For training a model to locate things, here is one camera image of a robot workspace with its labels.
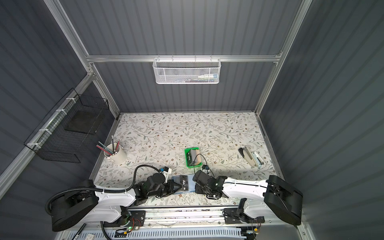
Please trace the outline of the blue leather card holder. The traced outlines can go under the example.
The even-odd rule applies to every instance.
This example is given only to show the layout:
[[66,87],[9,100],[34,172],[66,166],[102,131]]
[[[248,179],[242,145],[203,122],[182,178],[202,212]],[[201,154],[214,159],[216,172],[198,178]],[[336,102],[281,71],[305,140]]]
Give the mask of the blue leather card holder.
[[196,191],[196,183],[193,181],[194,175],[173,176],[172,180],[181,185],[175,194],[194,193]]

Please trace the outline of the stack of cards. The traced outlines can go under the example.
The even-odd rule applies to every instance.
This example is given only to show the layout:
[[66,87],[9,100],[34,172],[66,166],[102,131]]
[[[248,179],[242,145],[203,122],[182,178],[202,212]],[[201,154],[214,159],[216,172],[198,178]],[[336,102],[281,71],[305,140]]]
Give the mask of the stack of cards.
[[189,167],[197,166],[202,162],[199,150],[190,150],[187,153],[187,164]]

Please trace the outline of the green plastic card tray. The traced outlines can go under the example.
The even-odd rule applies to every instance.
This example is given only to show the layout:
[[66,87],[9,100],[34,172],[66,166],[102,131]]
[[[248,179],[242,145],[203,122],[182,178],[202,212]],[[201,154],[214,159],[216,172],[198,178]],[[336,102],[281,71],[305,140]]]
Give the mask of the green plastic card tray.
[[201,156],[198,156],[199,153],[200,149],[198,147],[185,149],[186,166],[189,169],[202,165]]

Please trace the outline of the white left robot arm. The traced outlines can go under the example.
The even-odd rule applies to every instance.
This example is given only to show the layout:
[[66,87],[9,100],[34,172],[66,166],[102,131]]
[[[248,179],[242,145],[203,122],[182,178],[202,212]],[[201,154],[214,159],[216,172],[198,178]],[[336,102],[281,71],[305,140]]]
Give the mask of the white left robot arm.
[[61,232],[78,223],[123,223],[128,218],[128,207],[140,206],[150,197],[165,198],[180,191],[189,190],[188,177],[174,176],[169,180],[162,173],[155,173],[146,181],[135,184],[130,190],[103,189],[96,191],[92,180],[85,181],[80,190],[70,191],[48,201],[52,231]]

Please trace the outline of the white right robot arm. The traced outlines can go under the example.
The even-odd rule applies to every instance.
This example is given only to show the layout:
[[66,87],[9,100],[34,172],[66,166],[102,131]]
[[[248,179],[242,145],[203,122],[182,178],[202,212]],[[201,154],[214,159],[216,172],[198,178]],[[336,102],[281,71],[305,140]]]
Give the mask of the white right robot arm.
[[193,181],[196,193],[205,195],[207,199],[240,199],[235,215],[242,222],[275,214],[287,224],[299,226],[302,223],[303,193],[278,176],[244,181],[226,176],[214,178],[199,170]]

